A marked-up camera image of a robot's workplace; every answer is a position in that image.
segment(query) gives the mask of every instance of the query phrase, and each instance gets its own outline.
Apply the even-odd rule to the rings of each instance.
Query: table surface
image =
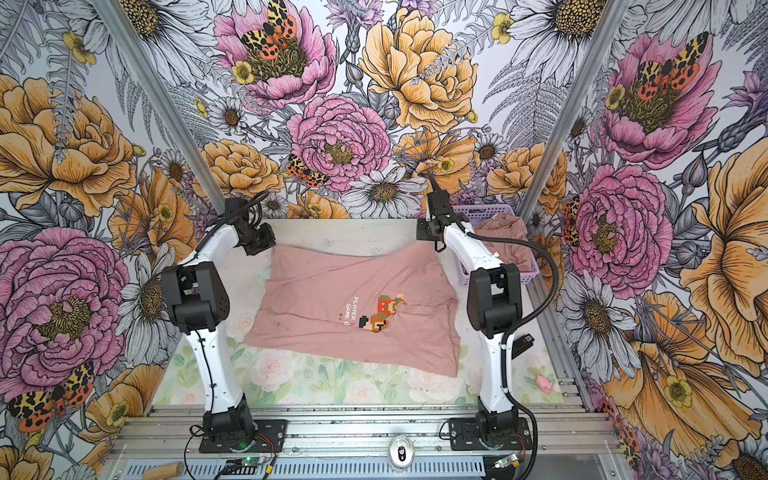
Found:
[[[278,244],[326,253],[374,256],[399,250],[415,241],[415,219],[398,220],[268,220]],[[480,347],[466,313],[466,287],[458,286],[453,253],[438,254],[445,275],[456,291],[455,318],[462,338],[456,378],[417,369],[295,353],[258,349],[242,344],[271,274],[272,251],[249,257],[243,249],[230,252],[219,274],[230,296],[225,321],[235,373],[251,406],[318,404],[471,404],[480,390]],[[524,313],[532,311],[522,289]],[[511,365],[511,385],[525,403],[561,403],[563,396],[538,323],[523,326],[534,347]],[[156,405],[202,405],[200,375],[186,339],[168,363],[154,397]]]

